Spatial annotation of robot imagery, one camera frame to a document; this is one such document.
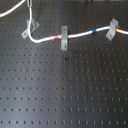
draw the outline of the cable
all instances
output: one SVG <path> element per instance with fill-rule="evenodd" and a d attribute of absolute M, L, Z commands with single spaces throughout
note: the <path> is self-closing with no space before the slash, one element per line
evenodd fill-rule
<path fill-rule="evenodd" d="M 17 5 L 15 5 L 13 8 L 11 8 L 10 10 L 8 10 L 7 12 L 4 12 L 2 14 L 0 14 L 0 17 L 4 17 L 8 14 L 10 14 L 11 12 L 13 12 L 15 9 L 17 9 L 20 5 L 22 5 L 26 0 L 22 0 L 20 3 L 18 3 Z"/>
<path fill-rule="evenodd" d="M 30 33 L 30 27 L 31 27 L 31 22 L 32 22 L 32 8 L 31 8 L 31 6 L 29 7 L 29 11 L 30 11 L 30 20 L 29 20 L 29 25 L 28 25 L 28 35 L 29 35 L 29 38 L 32 42 L 41 43 L 41 42 L 44 42 L 44 41 L 49 41 L 49 40 L 54 40 L 54 39 L 61 39 L 61 35 L 50 36 L 50 37 L 46 37 L 46 38 L 39 39 L 39 40 L 36 40 L 36 39 L 32 38 L 31 33 Z M 68 35 L 68 38 L 81 37 L 81 36 L 89 35 L 89 34 L 96 33 L 96 32 L 103 31 L 103 30 L 107 30 L 107 29 L 110 29 L 110 26 L 97 28 L 97 29 L 94 29 L 92 31 L 88 31 L 88 32 L 84 32 L 84 33 Z M 126 32 L 126 31 L 119 30 L 119 29 L 116 29 L 116 31 L 119 32 L 119 33 L 128 35 L 128 32 Z"/>
<path fill-rule="evenodd" d="M 117 31 L 118 33 L 122 33 L 122 34 L 128 35 L 128 32 L 127 32 L 127 31 L 123 31 L 123 30 L 120 30 L 120 29 L 116 29 L 116 31 Z"/>

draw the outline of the cable clamp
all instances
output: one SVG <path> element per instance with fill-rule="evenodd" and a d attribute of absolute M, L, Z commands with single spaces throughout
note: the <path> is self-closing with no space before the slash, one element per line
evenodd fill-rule
<path fill-rule="evenodd" d="M 112 19 L 110 22 L 110 30 L 106 34 L 106 37 L 111 41 L 116 34 L 116 29 L 119 28 L 119 22 L 116 19 Z"/>
<path fill-rule="evenodd" d="M 23 39 L 26 39 L 28 37 L 28 25 L 29 25 L 29 20 L 27 20 L 27 29 L 21 33 L 21 36 L 23 37 Z M 33 33 L 38 27 L 39 27 L 39 23 L 35 22 L 35 20 L 32 19 L 30 32 Z"/>
<path fill-rule="evenodd" d="M 32 7 L 32 0 L 27 0 L 28 7 Z"/>
<path fill-rule="evenodd" d="M 61 50 L 67 51 L 67 48 L 68 48 L 68 27 L 67 26 L 62 26 L 61 36 L 62 36 Z"/>

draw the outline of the screw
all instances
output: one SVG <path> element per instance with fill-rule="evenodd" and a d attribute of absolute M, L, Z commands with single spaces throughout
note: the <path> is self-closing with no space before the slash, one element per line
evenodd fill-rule
<path fill-rule="evenodd" d="M 108 35 L 109 37 L 111 37 L 111 34 L 109 33 L 109 35 Z"/>
<path fill-rule="evenodd" d="M 65 44 L 63 45 L 63 48 L 66 48 L 66 45 Z"/>

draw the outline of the blue tape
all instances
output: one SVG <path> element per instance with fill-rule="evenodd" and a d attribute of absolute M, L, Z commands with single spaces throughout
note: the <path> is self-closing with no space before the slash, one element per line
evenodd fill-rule
<path fill-rule="evenodd" d="M 92 30 L 92 33 L 96 33 L 96 32 L 97 32 L 96 29 Z"/>

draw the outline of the metal surface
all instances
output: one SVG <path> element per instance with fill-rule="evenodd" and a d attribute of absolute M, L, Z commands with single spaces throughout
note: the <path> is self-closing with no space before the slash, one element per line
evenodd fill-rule
<path fill-rule="evenodd" d="M 61 50 L 67 51 L 68 49 L 68 27 L 67 26 L 62 26 L 61 36 L 62 36 Z"/>
<path fill-rule="evenodd" d="M 112 19 L 110 22 L 110 30 L 106 34 L 106 37 L 111 41 L 116 34 L 116 29 L 119 28 L 118 21 L 116 19 Z"/>
<path fill-rule="evenodd" d="M 1 0 L 0 12 L 18 3 Z M 36 39 L 108 26 L 128 30 L 128 3 L 33 0 Z M 128 36 L 107 31 L 40 44 L 23 40 L 24 3 L 0 19 L 0 128 L 128 128 Z"/>

